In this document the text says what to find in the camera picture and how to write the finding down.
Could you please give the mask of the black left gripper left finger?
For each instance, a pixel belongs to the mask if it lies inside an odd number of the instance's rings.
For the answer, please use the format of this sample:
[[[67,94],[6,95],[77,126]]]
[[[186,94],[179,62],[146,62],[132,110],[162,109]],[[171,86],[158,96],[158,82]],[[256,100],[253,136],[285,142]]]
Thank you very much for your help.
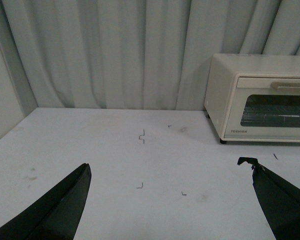
[[[92,173],[83,163],[32,205],[0,227],[0,240],[72,240],[79,226]]]

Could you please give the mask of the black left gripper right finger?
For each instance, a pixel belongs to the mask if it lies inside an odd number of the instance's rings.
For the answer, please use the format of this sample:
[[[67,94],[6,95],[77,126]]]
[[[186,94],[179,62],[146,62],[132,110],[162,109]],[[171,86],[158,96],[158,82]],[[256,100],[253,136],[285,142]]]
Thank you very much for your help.
[[[240,157],[253,170],[253,188],[264,216],[277,240],[300,240],[300,189],[256,158]]]

